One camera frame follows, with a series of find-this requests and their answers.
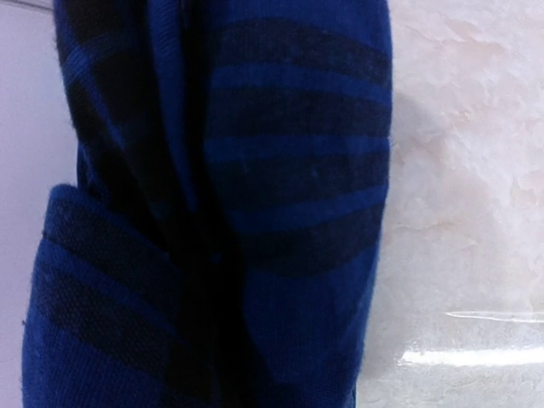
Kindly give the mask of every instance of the navy blue stripe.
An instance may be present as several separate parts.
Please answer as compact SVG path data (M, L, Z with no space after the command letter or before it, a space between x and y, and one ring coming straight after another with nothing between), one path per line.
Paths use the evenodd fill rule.
M318 26L292 20L244 20L211 38L214 68L248 62L290 64L391 88L391 59L385 52Z
M227 211L272 209L383 185L388 182L388 167L387 150L362 156L286 156L208 165Z
M173 337L69 275L60 274L44 263L37 263L36 268L34 300L37 309L52 324L126 366L164 378L170 349L176 343ZM178 368L183 381L167 386L210 401L211 369L189 351L185 351L184 364Z
M240 235L249 270L292 278L332 272L378 243L383 204L326 224L289 232Z
M227 215L239 234L294 231L345 217L383 203L388 186L380 185L321 201L307 201L264 211L230 211Z
M334 93L283 88L213 89L207 137L315 135L387 138L391 109Z
M391 106L391 91L364 79L353 79L336 72L317 71L293 65L254 64L227 66L212 74L212 88L274 88L304 89L313 92L342 94L372 100Z
M145 248L98 214L68 201L52 201L44 228L49 240L138 293L154 309L174 321L183 277L167 259L158 259L155 251ZM97 236L108 237L115 243L115 251L108 250L107 242L96 242Z

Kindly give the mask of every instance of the folded fabric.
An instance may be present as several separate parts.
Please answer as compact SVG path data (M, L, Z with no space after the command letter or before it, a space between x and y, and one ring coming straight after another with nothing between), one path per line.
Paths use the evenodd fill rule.
M355 407L388 191L385 0L55 0L79 149L27 408Z

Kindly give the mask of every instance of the clear plastic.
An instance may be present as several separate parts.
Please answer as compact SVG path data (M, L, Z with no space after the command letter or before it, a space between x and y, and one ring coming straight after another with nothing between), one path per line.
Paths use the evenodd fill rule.
M358 406L544 407L544 9L390 7L391 190Z

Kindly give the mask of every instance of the blue striped fabric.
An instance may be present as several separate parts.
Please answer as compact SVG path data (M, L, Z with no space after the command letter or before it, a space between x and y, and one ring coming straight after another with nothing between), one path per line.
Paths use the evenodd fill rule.
M55 0L29 408L353 408L388 192L386 0Z

